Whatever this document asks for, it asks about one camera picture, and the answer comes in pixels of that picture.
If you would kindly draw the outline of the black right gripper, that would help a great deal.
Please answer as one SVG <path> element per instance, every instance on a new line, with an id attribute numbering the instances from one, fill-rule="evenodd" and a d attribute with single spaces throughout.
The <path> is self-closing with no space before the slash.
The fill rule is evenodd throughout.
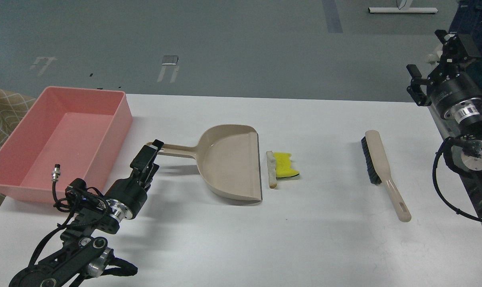
<path id="1" fill-rule="evenodd" d="M 482 120 L 478 105 L 482 92 L 463 67 L 482 59 L 469 34 L 449 34 L 437 29 L 440 47 L 437 66 L 423 77 L 417 65 L 407 64 L 411 81 L 407 92 L 418 106 L 433 106 L 443 120 Z"/>

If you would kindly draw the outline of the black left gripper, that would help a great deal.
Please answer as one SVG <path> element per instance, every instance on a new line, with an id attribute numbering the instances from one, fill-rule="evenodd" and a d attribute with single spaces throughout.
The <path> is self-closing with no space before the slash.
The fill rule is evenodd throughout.
<path id="1" fill-rule="evenodd" d="M 105 198 L 115 220 L 131 220 L 137 216 L 148 198 L 147 192 L 159 165 L 154 163 L 157 151 L 164 142 L 154 140 L 153 145 L 143 145 L 130 163 L 128 178 L 116 180 L 106 192 Z"/>

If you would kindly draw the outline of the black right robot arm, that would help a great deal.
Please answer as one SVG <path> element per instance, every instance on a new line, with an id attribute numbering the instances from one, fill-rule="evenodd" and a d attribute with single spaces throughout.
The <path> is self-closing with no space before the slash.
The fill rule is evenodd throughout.
<path id="1" fill-rule="evenodd" d="M 431 60 L 434 66 L 423 77 L 414 64 L 407 65 L 411 81 L 407 92 L 418 106 L 430 107 L 440 122 L 456 129 L 447 134 L 433 164 L 433 184 L 440 199 L 456 214 L 482 223 L 482 90 L 466 73 L 466 67 L 482 59 L 470 35 L 449 34 L 438 29 L 440 51 Z M 452 171 L 472 183 L 469 196 L 476 201 L 476 216 L 451 204 L 437 181 L 440 158 Z"/>

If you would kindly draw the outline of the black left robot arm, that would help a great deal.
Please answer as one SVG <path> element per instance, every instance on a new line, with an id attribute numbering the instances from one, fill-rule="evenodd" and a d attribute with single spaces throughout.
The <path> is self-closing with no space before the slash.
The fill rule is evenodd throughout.
<path id="1" fill-rule="evenodd" d="M 96 230 L 115 234 L 122 220 L 134 219 L 147 200 L 154 174 L 154 162 L 163 142 L 144 145 L 130 164 L 130 176 L 119 179 L 102 194 L 77 178 L 57 198 L 56 183 L 60 165 L 55 165 L 52 179 L 54 207 L 68 214 L 64 223 L 44 236 L 35 248 L 29 264 L 10 281 L 10 287 L 62 287 L 70 282 L 78 287 L 83 281 L 112 275 L 134 276 L 138 269 L 117 258 L 104 237 L 93 237 Z"/>

